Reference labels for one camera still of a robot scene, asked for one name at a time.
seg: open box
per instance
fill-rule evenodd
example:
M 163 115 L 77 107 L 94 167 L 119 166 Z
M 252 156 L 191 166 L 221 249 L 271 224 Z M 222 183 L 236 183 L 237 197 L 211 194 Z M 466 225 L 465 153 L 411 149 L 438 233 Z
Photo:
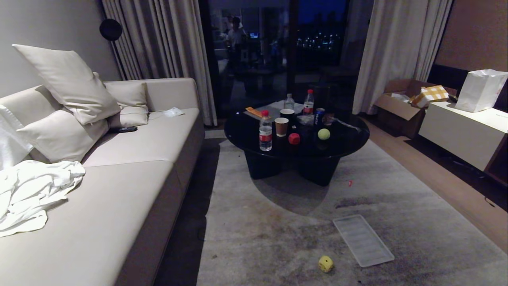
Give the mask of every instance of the open box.
M 415 138 L 425 117 L 425 109 L 391 97 L 392 93 L 405 94 L 412 97 L 420 94 L 421 87 L 432 87 L 436 84 L 414 80 L 396 79 L 385 86 L 384 93 L 374 103 L 378 107 L 377 119 L 393 130 L 399 131 L 409 138 Z M 452 95 L 457 90 L 444 87 Z

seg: water bottle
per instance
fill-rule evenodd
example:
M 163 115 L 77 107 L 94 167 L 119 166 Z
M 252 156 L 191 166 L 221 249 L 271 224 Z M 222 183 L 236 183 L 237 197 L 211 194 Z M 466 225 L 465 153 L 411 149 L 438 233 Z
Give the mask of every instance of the water bottle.
M 288 98 L 284 100 L 284 109 L 295 110 L 295 100 L 290 93 L 288 93 Z
M 269 122 L 268 110 L 261 112 L 259 121 L 259 149 L 270 151 L 272 149 L 272 123 Z
M 307 97 L 303 103 L 303 115 L 312 115 L 314 112 L 314 91 L 308 90 Z

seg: gray rug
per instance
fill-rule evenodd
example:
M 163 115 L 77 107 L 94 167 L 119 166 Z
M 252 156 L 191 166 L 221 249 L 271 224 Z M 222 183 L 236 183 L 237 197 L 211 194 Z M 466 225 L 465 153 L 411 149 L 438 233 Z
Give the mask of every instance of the gray rug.
M 358 265 L 331 221 L 353 214 L 394 261 Z M 371 141 L 341 159 L 328 187 L 291 170 L 253 181 L 224 141 L 206 217 L 197 285 L 508 284 L 506 254 Z M 330 273 L 318 268 L 322 255 Z

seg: table leg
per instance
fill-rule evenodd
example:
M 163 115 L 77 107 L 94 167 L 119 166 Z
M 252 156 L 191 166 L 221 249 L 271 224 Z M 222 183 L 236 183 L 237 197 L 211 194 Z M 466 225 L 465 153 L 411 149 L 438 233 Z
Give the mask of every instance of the table leg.
M 340 158 L 327 160 L 301 160 L 298 162 L 298 172 L 307 180 L 320 186 L 328 186 Z
M 245 152 L 250 177 L 254 180 L 275 176 L 282 170 L 282 161 Z

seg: white curtain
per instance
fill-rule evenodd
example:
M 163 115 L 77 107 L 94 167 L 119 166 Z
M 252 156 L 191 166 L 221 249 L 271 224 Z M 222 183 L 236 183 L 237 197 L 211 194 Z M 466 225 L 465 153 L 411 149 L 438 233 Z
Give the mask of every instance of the white curtain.
M 375 0 L 353 114 L 374 114 L 373 103 L 393 79 L 426 81 L 452 0 Z
M 191 77 L 205 125 L 217 125 L 198 0 L 102 0 L 123 27 L 113 43 L 124 79 Z

